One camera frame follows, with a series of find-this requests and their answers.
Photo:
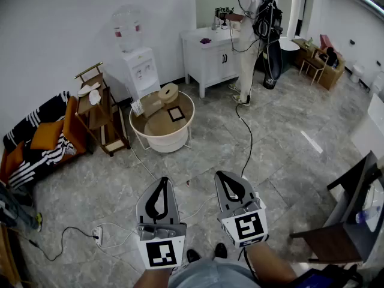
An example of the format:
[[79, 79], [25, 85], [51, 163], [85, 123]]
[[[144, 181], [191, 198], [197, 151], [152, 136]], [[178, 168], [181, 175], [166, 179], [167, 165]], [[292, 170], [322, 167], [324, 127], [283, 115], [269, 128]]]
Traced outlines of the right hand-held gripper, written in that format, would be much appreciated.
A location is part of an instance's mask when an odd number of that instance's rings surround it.
[[[218, 215], [218, 221], [235, 248], [266, 241], [266, 206], [256, 197], [251, 184], [239, 175], [225, 170], [217, 171], [214, 181], [222, 212]], [[243, 201], [247, 203], [235, 206], [237, 202]]]

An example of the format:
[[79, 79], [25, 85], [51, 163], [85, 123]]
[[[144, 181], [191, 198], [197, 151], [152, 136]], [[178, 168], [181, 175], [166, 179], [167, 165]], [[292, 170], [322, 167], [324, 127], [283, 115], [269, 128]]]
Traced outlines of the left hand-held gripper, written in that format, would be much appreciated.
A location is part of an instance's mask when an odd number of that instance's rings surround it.
[[[160, 193], [163, 194], [163, 212], [155, 207]], [[137, 246], [145, 268], [181, 266], [187, 225], [180, 224], [173, 185], [168, 177], [158, 179], [145, 190], [136, 204], [136, 218], [140, 224]]]

